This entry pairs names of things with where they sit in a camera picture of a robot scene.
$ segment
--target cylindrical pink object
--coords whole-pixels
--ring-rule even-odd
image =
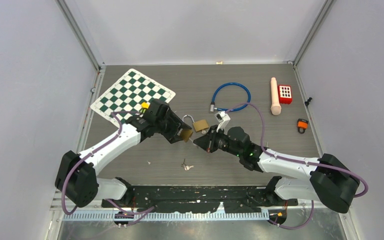
[[[279,103],[279,93],[278,93],[278,81],[276,81],[275,77],[271,78],[270,81],[271,86],[271,113],[273,115],[281,114],[281,104]]]

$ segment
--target padlock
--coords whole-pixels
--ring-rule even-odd
[[[303,134],[306,132],[306,129],[309,127],[309,121],[299,118],[296,126],[298,127],[298,133]]]
[[[187,143],[192,134],[194,134],[194,131],[192,131],[192,129],[182,129],[182,131],[180,132],[180,137],[185,143]]]
[[[205,119],[195,121],[191,115],[187,114],[187,115],[184,115],[181,118],[181,120],[184,122],[186,117],[189,117],[190,119],[192,119],[192,124],[193,124],[193,128],[195,129],[195,132],[201,132],[202,130],[206,130],[206,129],[210,128],[207,120],[205,120]]]
[[[193,128],[195,132],[201,132],[202,130],[208,129],[210,126],[208,125],[207,120],[202,119],[193,123]]]

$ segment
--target cable connector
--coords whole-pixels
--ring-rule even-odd
[[[228,125],[231,118],[225,111],[219,111],[215,114],[215,118],[218,121],[218,126],[216,132],[218,132],[220,129],[224,130],[225,127]]]
[[[215,108],[216,108],[216,103],[212,101],[212,102],[210,103],[210,105],[209,105],[209,111],[210,111],[210,113],[213,113]]]

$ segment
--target white wall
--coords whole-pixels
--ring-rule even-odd
[[[339,0],[298,65],[324,151],[364,177],[363,239],[384,239],[384,1]]]
[[[325,0],[71,0],[106,65],[293,60]],[[76,4],[70,8],[77,13]]]
[[[55,1],[0,1],[0,240],[44,237],[95,75]]]

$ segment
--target red box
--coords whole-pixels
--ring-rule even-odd
[[[292,103],[292,91],[290,85],[278,85],[277,91],[279,93],[279,103],[291,104]]]

